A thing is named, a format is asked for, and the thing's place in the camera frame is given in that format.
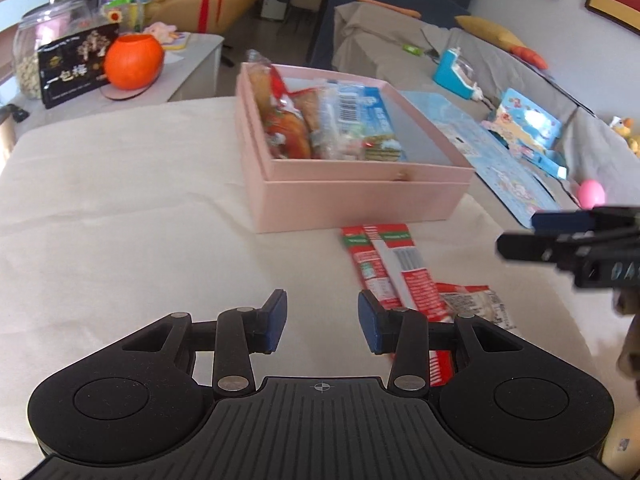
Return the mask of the white red-edged snack packet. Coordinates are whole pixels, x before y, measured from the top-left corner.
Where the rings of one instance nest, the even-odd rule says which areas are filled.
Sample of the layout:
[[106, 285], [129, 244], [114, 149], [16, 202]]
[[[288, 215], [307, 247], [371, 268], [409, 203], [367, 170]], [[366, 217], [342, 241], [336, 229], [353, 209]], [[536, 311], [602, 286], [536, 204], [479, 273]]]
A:
[[487, 285], [437, 283], [436, 288], [451, 314], [474, 314], [508, 332], [518, 330], [502, 300]]

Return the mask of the glass jar with lid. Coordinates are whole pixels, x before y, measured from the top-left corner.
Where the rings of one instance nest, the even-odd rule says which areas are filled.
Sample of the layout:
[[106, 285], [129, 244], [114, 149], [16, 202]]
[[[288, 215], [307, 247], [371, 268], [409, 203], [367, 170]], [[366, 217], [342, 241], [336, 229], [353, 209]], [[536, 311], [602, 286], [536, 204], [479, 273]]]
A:
[[54, 40], [92, 26], [87, 0], [49, 0], [26, 13], [13, 40], [12, 68], [21, 94], [41, 98], [38, 50]]

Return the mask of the biscuit packet red ends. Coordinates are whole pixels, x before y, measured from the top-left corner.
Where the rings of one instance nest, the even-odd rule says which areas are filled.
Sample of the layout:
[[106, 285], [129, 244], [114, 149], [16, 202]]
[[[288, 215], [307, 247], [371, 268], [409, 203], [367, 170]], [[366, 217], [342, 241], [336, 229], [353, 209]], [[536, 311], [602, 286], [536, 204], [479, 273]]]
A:
[[320, 98], [322, 90], [319, 88], [308, 88], [295, 91], [292, 94], [292, 101], [295, 107], [302, 113], [310, 133], [317, 133], [320, 128]]

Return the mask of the grey covered sofa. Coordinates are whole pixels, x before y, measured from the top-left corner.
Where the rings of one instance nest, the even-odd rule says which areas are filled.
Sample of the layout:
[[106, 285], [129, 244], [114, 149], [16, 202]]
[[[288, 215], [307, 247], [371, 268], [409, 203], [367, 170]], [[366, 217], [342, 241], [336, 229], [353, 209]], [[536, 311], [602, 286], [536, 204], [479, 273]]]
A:
[[597, 180], [612, 205], [638, 205], [639, 159], [623, 139], [557, 84], [506, 51], [460, 28], [438, 27], [363, 2], [335, 8], [333, 47], [334, 70], [382, 79], [398, 90], [438, 92], [483, 120], [489, 114], [484, 103], [461, 99], [433, 81], [433, 56], [459, 48], [486, 98], [497, 103], [512, 88], [559, 119], [556, 146], [572, 180]]

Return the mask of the blue picture book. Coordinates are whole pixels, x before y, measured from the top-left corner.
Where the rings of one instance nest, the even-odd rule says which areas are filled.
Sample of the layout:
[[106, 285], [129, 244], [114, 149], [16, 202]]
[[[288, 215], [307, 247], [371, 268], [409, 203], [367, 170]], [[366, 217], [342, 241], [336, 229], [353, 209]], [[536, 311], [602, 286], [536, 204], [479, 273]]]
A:
[[567, 178], [566, 162], [553, 149], [562, 122], [520, 92], [507, 88], [498, 107], [480, 124], [513, 156], [527, 160], [552, 178]]

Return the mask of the pink balloon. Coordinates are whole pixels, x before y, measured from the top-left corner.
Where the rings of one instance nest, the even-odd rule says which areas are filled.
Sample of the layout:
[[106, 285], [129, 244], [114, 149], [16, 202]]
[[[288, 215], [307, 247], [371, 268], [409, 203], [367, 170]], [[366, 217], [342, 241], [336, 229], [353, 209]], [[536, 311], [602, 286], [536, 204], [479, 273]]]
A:
[[600, 182], [594, 179], [582, 181], [578, 185], [576, 196], [582, 209], [592, 209], [606, 204], [605, 189]]

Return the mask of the clear wafer packet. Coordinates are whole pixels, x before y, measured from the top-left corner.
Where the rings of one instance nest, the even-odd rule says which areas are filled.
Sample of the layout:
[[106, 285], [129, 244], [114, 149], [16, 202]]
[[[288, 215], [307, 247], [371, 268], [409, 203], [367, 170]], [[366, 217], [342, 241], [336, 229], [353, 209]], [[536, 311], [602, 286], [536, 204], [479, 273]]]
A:
[[364, 159], [364, 87], [329, 80], [320, 90], [319, 130], [312, 136], [318, 156], [326, 160]]

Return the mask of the bread roll packet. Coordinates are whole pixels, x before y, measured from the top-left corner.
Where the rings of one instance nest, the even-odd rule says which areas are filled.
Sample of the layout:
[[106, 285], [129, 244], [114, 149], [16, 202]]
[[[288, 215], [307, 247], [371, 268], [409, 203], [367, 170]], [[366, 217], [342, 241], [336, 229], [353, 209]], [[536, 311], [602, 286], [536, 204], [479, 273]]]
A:
[[271, 103], [271, 62], [255, 49], [248, 50], [246, 54], [247, 63], [250, 64], [247, 73], [254, 99], [260, 117], [265, 119], [273, 109]]

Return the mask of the white mug with lid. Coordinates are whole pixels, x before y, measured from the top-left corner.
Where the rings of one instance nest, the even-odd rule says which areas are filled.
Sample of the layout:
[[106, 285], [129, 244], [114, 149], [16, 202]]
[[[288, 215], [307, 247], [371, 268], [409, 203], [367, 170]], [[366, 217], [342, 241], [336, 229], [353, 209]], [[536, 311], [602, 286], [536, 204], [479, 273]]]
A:
[[6, 162], [16, 143], [15, 126], [29, 118], [29, 112], [15, 104], [0, 107], [1, 160]]

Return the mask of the blue white snack bag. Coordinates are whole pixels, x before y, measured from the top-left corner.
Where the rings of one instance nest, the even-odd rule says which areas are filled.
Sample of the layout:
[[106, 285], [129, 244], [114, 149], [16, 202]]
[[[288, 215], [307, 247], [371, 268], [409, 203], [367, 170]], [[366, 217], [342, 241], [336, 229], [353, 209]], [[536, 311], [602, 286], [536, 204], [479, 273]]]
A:
[[339, 84], [337, 125], [340, 152], [347, 158], [398, 162], [404, 156], [379, 88]]

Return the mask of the teal toy on sofa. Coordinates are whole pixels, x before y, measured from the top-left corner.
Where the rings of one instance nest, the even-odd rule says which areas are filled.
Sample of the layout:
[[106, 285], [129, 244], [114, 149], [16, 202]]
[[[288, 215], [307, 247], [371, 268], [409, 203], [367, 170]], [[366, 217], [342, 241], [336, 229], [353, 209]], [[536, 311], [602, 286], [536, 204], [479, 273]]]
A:
[[462, 99], [480, 102], [484, 98], [483, 90], [474, 79], [472, 67], [460, 53], [459, 48], [450, 48], [440, 56], [434, 83]]

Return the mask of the blue play mat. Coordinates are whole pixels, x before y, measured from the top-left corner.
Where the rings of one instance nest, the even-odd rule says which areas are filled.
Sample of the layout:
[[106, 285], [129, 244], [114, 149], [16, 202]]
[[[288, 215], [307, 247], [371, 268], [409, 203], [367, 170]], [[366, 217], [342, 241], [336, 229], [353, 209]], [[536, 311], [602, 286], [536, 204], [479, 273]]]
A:
[[457, 148], [514, 219], [530, 228], [537, 211], [558, 211], [549, 191], [485, 128], [435, 92], [401, 94]]

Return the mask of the orange pumpkin pot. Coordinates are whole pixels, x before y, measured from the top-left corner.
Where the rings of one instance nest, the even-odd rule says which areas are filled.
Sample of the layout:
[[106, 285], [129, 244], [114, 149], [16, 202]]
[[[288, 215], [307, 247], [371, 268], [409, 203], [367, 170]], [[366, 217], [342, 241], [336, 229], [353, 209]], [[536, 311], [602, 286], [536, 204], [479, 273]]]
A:
[[139, 90], [160, 76], [164, 58], [163, 47], [152, 35], [121, 36], [106, 52], [104, 72], [117, 89]]

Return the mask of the red roast duck pouch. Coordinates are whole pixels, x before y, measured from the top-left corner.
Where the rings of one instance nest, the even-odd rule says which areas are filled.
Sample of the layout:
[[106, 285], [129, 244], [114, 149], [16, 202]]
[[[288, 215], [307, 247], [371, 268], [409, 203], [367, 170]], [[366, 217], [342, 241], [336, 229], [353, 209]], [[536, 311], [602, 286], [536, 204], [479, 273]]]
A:
[[262, 120], [271, 155], [280, 159], [311, 159], [309, 131], [276, 66], [269, 67], [270, 109]]

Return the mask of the long red snack packet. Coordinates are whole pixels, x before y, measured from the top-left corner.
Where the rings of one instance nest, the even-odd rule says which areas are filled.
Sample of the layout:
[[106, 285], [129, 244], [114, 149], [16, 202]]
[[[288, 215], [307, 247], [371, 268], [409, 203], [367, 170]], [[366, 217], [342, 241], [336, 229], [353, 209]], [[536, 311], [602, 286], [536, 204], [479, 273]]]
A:
[[408, 226], [348, 226], [342, 239], [361, 284], [385, 309], [416, 310], [435, 323], [452, 321]]

